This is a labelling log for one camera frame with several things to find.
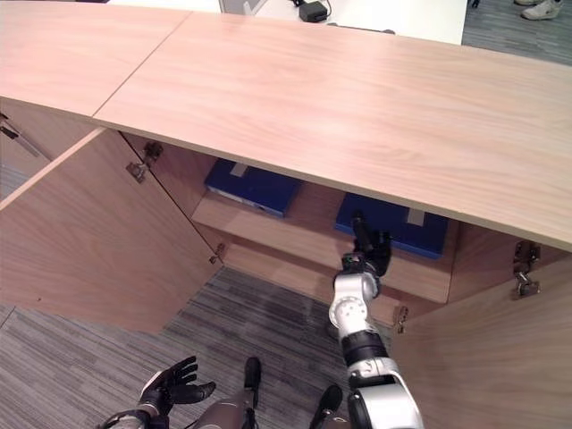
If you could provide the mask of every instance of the door hinge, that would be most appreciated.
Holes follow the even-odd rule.
[[[145,151],[143,161],[139,164],[129,163],[125,167],[138,183],[145,180],[145,172],[147,170],[150,171],[153,164],[159,159],[159,156],[163,153],[163,146],[158,141],[149,141],[143,150]]]
[[[24,150],[28,151],[32,156],[39,157],[42,155],[48,161],[53,161],[46,151],[42,150],[38,145],[35,145],[30,139],[24,137],[22,132],[18,130],[11,122],[8,116],[0,112],[0,132],[2,132],[8,139],[18,143]]]
[[[522,299],[540,293],[540,283],[533,281],[528,275],[533,263],[540,259],[540,246],[532,241],[519,241],[515,248],[513,273],[517,279],[517,287],[513,299]]]
[[[395,324],[397,325],[397,333],[405,332],[405,322],[408,320],[408,315],[409,315],[409,309],[405,306],[401,306],[395,318]]]
[[[210,262],[211,264],[214,264],[217,259],[220,259],[221,261],[223,261],[221,259],[223,252],[224,252],[224,244],[219,243],[219,245],[216,247],[216,250],[214,251],[214,255],[212,255],[211,257],[208,258],[208,262]]]

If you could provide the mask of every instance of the person's foot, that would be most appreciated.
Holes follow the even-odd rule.
[[[249,357],[246,365],[244,365],[244,388],[254,392],[252,407],[258,405],[258,387],[262,378],[262,364],[258,357]]]
[[[342,397],[343,393],[340,386],[337,384],[329,386],[324,393],[322,393],[322,398],[320,398],[320,403],[310,423],[310,429],[316,429],[329,414],[337,411],[341,405]]]
[[[544,0],[535,7],[525,9],[520,16],[531,21],[552,20],[558,16],[560,9],[562,9],[562,0],[559,2]]]

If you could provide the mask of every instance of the cabinet countertop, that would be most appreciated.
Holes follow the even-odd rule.
[[[572,250],[572,68],[208,13],[141,61],[92,121]]]

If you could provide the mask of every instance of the wooden panel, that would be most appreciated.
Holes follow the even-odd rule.
[[[221,266],[161,186],[92,131],[0,203],[0,300],[157,332]]]
[[[144,147],[152,140],[128,133],[122,135],[143,158]],[[166,143],[162,145],[163,153],[153,164],[153,175],[190,219],[200,199],[205,195],[205,178],[216,158]]]
[[[0,99],[0,112],[8,116],[10,124],[38,147],[49,161],[96,128],[93,123],[72,119],[67,114],[12,100]]]
[[[572,250],[570,111],[564,65],[193,13],[95,117]]]
[[[514,278],[515,247],[522,239],[475,225],[462,224],[450,279],[449,302],[470,297]],[[541,258],[533,269],[564,257],[567,252],[541,246]]]
[[[304,183],[287,219],[277,219],[256,209],[208,193],[192,219],[231,235],[252,240],[284,253],[339,269],[341,256],[353,249],[352,238],[333,229],[343,192]],[[395,249],[384,282],[435,302],[447,302],[450,270],[457,237],[451,222],[444,256],[428,259]]]
[[[572,421],[572,258],[407,323],[397,360],[427,429],[564,428]]]
[[[102,4],[2,2],[0,96],[92,115],[188,15]]]
[[[326,304],[332,303],[332,279],[336,270],[308,264],[268,248],[259,251],[256,247],[240,244],[230,245],[224,264]],[[393,326],[393,315],[398,305],[398,300],[381,296],[369,304],[369,311],[381,324]]]

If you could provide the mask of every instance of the cabinet door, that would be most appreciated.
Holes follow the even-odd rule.
[[[420,316],[393,357],[428,429],[565,428],[572,422],[572,257]]]
[[[0,301],[157,332],[221,266],[138,157],[97,129],[0,203]]]

